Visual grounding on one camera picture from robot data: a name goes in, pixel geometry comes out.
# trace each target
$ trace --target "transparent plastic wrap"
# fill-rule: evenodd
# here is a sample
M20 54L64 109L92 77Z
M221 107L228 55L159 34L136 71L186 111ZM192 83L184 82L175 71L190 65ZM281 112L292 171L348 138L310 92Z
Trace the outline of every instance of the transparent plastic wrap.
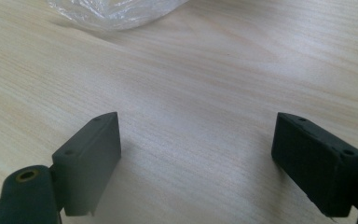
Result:
M69 20L91 30L125 30L160 18L187 0L47 0Z

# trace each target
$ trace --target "tabletop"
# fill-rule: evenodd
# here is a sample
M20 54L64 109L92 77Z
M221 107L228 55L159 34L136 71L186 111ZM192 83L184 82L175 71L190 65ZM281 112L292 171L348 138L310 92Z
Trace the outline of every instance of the tabletop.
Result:
M112 111L122 158L96 216L64 223L355 223L270 150L278 112L358 148L358 1L190 0L107 33L0 0L0 190Z

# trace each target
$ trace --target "light wood surface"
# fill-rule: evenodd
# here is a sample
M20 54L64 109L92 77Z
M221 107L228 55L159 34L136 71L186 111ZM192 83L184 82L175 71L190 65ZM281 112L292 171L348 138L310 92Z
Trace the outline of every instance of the light wood surface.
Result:
M358 1L190 0L101 34L0 0L0 188L111 111L123 157L97 216L64 223L355 223L324 217L270 148L279 111L358 147Z

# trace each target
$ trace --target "wood grain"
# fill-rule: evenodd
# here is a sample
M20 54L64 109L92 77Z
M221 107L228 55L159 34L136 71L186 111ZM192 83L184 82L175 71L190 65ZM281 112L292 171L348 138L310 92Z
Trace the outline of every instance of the wood grain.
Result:
M355 223L270 148L279 111L358 147L358 1L191 0L107 34L0 0L0 188L110 111L123 158L97 216L64 223Z

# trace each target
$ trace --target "crumpled plastic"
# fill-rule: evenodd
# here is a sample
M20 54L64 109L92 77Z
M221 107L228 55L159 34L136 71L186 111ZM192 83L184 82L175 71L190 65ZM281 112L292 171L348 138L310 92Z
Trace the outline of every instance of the crumpled plastic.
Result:
M158 19L187 0L47 0L63 16L91 30L134 28Z

